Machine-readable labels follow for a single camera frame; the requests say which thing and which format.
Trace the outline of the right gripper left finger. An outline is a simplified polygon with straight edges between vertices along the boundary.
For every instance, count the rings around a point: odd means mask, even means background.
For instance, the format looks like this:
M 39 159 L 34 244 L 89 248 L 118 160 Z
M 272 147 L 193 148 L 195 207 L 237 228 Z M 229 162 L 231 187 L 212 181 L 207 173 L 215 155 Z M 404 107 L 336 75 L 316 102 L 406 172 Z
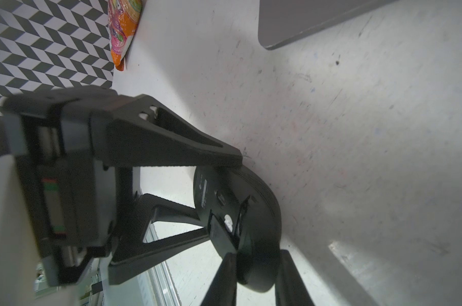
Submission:
M 223 258 L 201 306 L 235 306 L 237 297 L 237 256 Z

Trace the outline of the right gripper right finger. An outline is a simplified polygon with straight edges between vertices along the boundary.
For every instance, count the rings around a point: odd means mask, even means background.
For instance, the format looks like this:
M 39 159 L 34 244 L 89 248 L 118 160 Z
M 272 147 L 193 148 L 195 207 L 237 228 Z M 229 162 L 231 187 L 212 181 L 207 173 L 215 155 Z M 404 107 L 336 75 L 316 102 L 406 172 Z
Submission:
M 315 306 L 287 250 L 280 250 L 275 298 L 277 306 Z

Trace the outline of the black wireless mouse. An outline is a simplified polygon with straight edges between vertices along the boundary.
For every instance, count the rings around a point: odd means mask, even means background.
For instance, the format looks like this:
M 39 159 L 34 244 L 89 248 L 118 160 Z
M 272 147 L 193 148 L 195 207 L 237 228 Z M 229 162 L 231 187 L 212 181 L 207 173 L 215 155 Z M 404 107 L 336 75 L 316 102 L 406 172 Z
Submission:
M 218 254 L 237 256 L 238 283 L 255 292 L 269 291 L 278 274 L 282 230 L 270 187 L 244 165 L 197 167 L 193 200 Z

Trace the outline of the grey laptop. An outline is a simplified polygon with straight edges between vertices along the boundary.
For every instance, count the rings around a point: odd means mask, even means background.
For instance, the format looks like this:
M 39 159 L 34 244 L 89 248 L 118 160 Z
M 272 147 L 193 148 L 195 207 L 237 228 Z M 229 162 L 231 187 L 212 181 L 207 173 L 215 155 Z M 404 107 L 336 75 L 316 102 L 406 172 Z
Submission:
M 390 4 L 389 0 L 261 0 L 258 41 L 274 50 Z

